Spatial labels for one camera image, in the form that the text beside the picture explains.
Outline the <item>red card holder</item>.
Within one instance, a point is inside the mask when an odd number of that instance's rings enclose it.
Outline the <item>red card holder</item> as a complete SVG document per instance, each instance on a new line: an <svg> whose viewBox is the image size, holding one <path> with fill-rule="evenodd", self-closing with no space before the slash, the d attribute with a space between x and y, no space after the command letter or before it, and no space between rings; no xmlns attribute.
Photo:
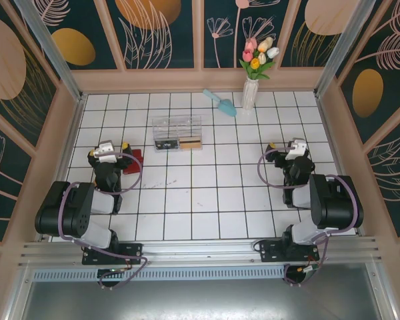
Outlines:
<svg viewBox="0 0 400 320"><path fill-rule="evenodd" d="M140 162L140 164L143 165L142 150L140 149L132 150L132 156L134 156ZM139 172L139 166L134 160L132 160L132 162L127 166L127 168L123 170L124 175L130 175L138 172Z"/></svg>

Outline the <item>black VIP card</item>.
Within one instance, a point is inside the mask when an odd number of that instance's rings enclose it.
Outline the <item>black VIP card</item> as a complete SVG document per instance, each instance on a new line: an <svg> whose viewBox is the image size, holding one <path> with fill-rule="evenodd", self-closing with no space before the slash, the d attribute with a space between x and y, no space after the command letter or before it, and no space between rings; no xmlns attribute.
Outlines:
<svg viewBox="0 0 400 320"><path fill-rule="evenodd" d="M156 140L155 148L157 150L178 150L179 149L179 140L178 139Z"/></svg>

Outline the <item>clear acrylic card organizer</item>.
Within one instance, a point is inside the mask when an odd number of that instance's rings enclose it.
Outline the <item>clear acrylic card organizer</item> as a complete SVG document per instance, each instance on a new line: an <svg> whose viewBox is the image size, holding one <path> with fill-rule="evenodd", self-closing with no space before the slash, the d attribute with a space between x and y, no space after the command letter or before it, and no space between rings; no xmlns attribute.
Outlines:
<svg viewBox="0 0 400 320"><path fill-rule="evenodd" d="M158 117L152 120L153 128L153 145L155 141L162 139L178 139L180 137L196 137L200 136L203 143L202 119L200 116L172 116ZM156 152L165 151L188 151L188 150L157 150Z"/></svg>

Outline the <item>gold card with black stripe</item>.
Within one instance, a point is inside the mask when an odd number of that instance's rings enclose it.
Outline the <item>gold card with black stripe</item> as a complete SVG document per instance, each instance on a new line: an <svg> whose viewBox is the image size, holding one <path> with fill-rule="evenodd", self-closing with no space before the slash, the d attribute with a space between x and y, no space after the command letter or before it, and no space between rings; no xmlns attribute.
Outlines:
<svg viewBox="0 0 400 320"><path fill-rule="evenodd" d="M179 138L179 148L181 150L202 149L202 147L202 138L200 136Z"/></svg>

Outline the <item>white ribbed vase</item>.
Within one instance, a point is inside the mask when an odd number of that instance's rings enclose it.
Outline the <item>white ribbed vase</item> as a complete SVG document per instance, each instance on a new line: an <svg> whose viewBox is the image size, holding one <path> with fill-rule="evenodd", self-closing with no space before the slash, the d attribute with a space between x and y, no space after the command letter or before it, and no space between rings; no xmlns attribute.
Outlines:
<svg viewBox="0 0 400 320"><path fill-rule="evenodd" d="M249 77L243 86L243 97L242 97L242 108L246 111L250 111L254 108L256 94L259 88L259 81L252 80Z"/></svg>

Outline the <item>light blue trowel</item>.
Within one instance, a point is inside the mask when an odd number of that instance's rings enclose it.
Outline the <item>light blue trowel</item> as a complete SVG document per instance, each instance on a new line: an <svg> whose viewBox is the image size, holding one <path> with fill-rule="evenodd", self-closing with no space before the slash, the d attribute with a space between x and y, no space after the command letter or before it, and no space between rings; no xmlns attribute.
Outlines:
<svg viewBox="0 0 400 320"><path fill-rule="evenodd" d="M230 117L236 117L237 110L232 101L229 99L221 99L216 94L210 92L208 89L203 90L203 94L211 98L214 102L217 102L217 108L224 114Z"/></svg>

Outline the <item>artificial tulip bouquet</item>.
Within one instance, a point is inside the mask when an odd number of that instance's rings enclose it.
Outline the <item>artificial tulip bouquet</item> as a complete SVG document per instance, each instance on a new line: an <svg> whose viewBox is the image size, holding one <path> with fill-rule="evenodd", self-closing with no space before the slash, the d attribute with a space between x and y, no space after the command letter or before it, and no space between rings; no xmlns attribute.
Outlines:
<svg viewBox="0 0 400 320"><path fill-rule="evenodd" d="M266 37L260 43L256 38L248 38L239 60L240 66L246 71L250 80L270 79L265 72L274 66L274 59L280 50L274 46L274 38Z"/></svg>

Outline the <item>grey metal sheet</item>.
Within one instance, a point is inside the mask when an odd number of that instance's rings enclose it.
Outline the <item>grey metal sheet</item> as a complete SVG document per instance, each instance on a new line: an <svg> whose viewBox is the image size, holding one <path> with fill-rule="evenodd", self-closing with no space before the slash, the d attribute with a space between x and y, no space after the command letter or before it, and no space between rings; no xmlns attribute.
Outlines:
<svg viewBox="0 0 400 320"><path fill-rule="evenodd" d="M306 290L281 280L35 283L22 320L381 320L368 287Z"/></svg>

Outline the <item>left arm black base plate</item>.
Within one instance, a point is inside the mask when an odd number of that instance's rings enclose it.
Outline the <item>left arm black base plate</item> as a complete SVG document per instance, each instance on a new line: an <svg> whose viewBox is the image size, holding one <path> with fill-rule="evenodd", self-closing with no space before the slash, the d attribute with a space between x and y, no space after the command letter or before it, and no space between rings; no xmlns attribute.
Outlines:
<svg viewBox="0 0 400 320"><path fill-rule="evenodd" d="M140 265L140 256L143 245L140 243L120 243L117 246L107 248L105 251L116 255L131 256L130 265ZM81 260L82 265L125 265L125 259L106 255L93 249L84 248Z"/></svg>

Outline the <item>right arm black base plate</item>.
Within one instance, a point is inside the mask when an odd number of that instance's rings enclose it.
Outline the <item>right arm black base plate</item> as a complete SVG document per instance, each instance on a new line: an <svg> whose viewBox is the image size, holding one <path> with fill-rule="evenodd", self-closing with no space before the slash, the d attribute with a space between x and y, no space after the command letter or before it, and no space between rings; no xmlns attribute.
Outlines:
<svg viewBox="0 0 400 320"><path fill-rule="evenodd" d="M264 240L259 243L262 262L307 263L309 258L320 260L318 248L314 245L284 243L280 240Z"/></svg>

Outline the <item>aluminium frame post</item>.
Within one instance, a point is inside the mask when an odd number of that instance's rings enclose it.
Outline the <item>aluminium frame post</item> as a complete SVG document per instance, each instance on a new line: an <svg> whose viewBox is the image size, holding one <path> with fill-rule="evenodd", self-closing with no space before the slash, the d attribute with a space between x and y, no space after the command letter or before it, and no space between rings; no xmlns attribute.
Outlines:
<svg viewBox="0 0 400 320"><path fill-rule="evenodd" d="M381 5L383 0L359 0L351 14L347 25L341 33L335 48L332 50L328 61L323 70L318 83L314 89L316 99L321 99L331 84L337 70L341 66L344 58L351 50L354 42L358 38L364 24L369 17L373 17L375 4Z"/></svg>
<svg viewBox="0 0 400 320"><path fill-rule="evenodd" d="M80 90L74 76L71 73L67 62L64 60L62 54L59 52L49 30L46 25L42 22L35 5L32 4L31 0L14 0L16 6L20 10L22 16L26 18L28 26L30 26L36 39L39 41L41 46L48 58L50 59L55 70L58 72L61 80L69 90L72 97L80 102L82 91Z"/></svg>

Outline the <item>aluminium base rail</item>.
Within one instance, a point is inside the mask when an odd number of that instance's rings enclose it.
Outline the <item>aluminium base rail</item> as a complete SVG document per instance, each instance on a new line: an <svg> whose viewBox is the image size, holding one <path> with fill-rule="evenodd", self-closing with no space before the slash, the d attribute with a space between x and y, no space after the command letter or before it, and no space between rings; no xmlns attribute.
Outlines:
<svg viewBox="0 0 400 320"><path fill-rule="evenodd" d="M253 250L254 240L232 239L211 241L146 241L142 256L151 267L216 267L260 265L261 258ZM80 246L68 242L32 242L23 246L18 259L20 267L81 268ZM327 264L380 262L374 237L342 236L329 240Z"/></svg>

